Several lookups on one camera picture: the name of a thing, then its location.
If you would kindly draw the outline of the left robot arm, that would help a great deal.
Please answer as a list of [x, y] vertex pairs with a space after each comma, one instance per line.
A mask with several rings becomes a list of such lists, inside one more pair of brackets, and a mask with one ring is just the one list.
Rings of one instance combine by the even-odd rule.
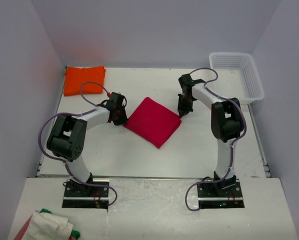
[[83, 197], [89, 196], [94, 189], [92, 173], [82, 157], [86, 133], [105, 123], [113, 123], [115, 126], [126, 124], [126, 105], [127, 99], [124, 95], [112, 92], [108, 99], [94, 105], [91, 110], [83, 113], [61, 112], [51, 117], [51, 120], [55, 121], [46, 148], [52, 155], [45, 151], [43, 154], [64, 164], [71, 180], [77, 183], [75, 190]]

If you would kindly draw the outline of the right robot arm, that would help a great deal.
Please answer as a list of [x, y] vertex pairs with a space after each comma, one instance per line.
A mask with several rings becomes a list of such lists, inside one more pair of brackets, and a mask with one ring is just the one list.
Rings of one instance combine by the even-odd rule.
[[193, 102], [198, 100], [211, 110], [211, 131], [217, 139], [217, 165], [210, 181], [213, 192], [225, 196], [236, 184], [234, 157], [237, 140], [245, 130], [245, 120], [237, 98], [226, 98], [207, 87], [202, 79], [193, 80], [190, 74], [183, 74], [178, 82], [182, 93], [178, 94], [179, 116], [193, 111]]

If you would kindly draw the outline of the magenta t shirt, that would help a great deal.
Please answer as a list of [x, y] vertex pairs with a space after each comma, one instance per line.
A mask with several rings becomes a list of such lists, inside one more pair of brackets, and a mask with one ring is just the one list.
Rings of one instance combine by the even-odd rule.
[[181, 123], [182, 120], [176, 113], [146, 97], [131, 114], [124, 127], [159, 149]]

